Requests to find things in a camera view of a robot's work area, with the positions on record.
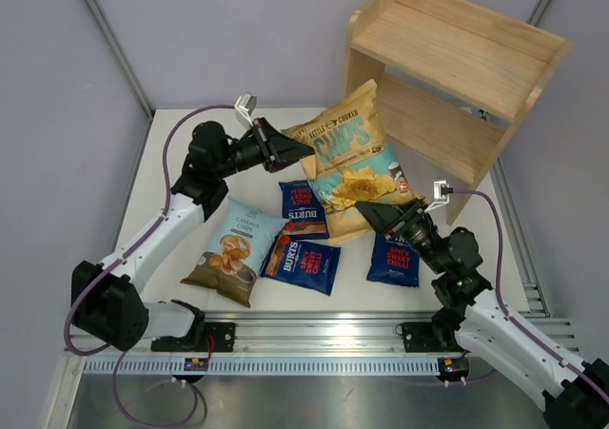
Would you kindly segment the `blue Burts bag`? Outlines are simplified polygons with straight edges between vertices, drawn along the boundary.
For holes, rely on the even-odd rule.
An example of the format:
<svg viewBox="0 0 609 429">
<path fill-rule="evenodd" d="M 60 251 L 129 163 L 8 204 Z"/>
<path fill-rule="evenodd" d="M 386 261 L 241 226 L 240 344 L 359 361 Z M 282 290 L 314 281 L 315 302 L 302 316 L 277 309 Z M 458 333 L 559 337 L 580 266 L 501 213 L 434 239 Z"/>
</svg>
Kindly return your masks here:
<svg viewBox="0 0 609 429">
<path fill-rule="evenodd" d="M 282 214 L 287 223 L 284 232 L 302 240 L 329 238 L 324 208 L 307 180 L 279 182 L 282 191 Z"/>
<path fill-rule="evenodd" d="M 340 257 L 339 247 L 282 234 L 271 247 L 261 275 L 330 296 Z"/>
<path fill-rule="evenodd" d="M 366 280 L 402 287 L 419 286 L 420 257 L 404 241 L 375 236 Z"/>
</svg>

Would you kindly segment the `tan kettle chips bag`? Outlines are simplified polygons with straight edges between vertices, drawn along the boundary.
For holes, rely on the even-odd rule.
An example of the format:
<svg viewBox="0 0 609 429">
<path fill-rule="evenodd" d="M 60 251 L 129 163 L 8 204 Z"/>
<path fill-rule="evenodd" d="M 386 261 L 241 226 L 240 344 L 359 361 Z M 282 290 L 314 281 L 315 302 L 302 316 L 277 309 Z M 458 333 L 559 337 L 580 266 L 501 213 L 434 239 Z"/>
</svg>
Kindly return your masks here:
<svg viewBox="0 0 609 429">
<path fill-rule="evenodd" d="M 359 201 L 398 205 L 424 198 L 411 187 L 388 143 L 373 79 L 314 119 L 282 133 L 314 149 L 300 163 L 324 208 L 331 244 L 371 229 L 355 207 Z"/>
</svg>

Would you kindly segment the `light blue cassava chips bag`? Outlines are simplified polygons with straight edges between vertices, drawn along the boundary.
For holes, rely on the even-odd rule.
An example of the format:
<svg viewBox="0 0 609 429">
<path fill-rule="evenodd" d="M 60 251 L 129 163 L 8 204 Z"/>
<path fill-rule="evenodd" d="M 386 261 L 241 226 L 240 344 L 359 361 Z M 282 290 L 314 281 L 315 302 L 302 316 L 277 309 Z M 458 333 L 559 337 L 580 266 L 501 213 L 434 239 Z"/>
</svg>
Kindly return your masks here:
<svg viewBox="0 0 609 429">
<path fill-rule="evenodd" d="M 246 308 L 263 264 L 287 219 L 230 197 L 205 252 L 182 284 L 215 290 Z"/>
</svg>

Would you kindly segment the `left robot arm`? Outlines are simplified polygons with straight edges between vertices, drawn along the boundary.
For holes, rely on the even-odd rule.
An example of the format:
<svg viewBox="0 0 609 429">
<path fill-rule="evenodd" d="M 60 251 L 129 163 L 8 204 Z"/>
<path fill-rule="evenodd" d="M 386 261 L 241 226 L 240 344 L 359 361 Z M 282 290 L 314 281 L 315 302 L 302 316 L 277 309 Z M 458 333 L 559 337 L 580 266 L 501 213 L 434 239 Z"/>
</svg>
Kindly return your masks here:
<svg viewBox="0 0 609 429">
<path fill-rule="evenodd" d="M 182 301 L 145 303 L 143 288 L 157 267 L 223 202 L 226 178 L 254 166 L 274 173 L 314 152 L 253 119 L 239 139 L 215 121 L 196 126 L 180 177 L 166 182 L 161 211 L 127 244 L 100 263 L 79 263 L 71 276 L 71 306 L 64 324 L 67 349 L 81 355 L 70 335 L 77 327 L 104 347 L 127 352 L 142 339 L 171 341 L 174 348 L 198 349 L 205 341 L 204 311 Z"/>
</svg>

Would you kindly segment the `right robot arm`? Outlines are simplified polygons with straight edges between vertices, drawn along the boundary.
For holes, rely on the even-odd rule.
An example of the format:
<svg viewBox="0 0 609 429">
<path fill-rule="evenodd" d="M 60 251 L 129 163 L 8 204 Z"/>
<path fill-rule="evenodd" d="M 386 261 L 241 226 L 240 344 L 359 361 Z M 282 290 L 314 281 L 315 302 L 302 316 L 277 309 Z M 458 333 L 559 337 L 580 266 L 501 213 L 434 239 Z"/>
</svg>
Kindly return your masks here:
<svg viewBox="0 0 609 429">
<path fill-rule="evenodd" d="M 436 274 L 442 309 L 432 318 L 432 338 L 443 349 L 470 352 L 496 369 L 533 401 L 551 428 L 608 425 L 608 365 L 585 361 L 511 310 L 500 286 L 478 271 L 475 235 L 457 227 L 439 234 L 422 203 L 357 202 L 372 229 L 405 241 Z"/>
</svg>

